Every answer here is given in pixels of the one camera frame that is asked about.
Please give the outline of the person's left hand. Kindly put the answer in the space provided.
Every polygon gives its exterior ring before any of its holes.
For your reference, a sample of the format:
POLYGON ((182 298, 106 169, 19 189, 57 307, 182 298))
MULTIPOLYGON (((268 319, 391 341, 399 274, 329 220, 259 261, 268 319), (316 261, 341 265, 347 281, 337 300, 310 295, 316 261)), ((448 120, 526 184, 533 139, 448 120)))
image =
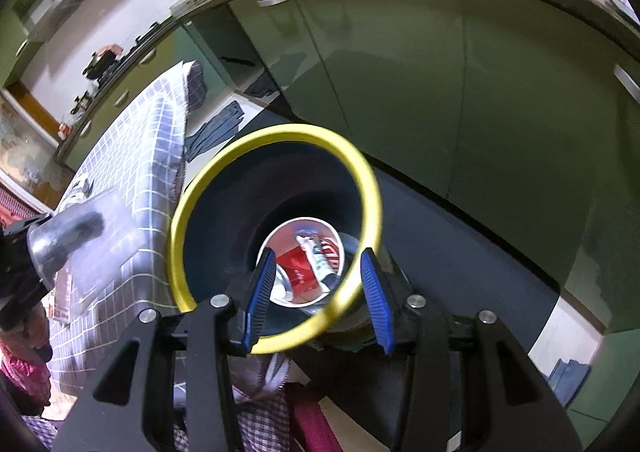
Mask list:
POLYGON ((10 331, 1 331, 1 344, 9 355, 29 363, 43 360, 37 350, 49 344, 50 329, 46 309, 35 305, 27 318, 10 331))

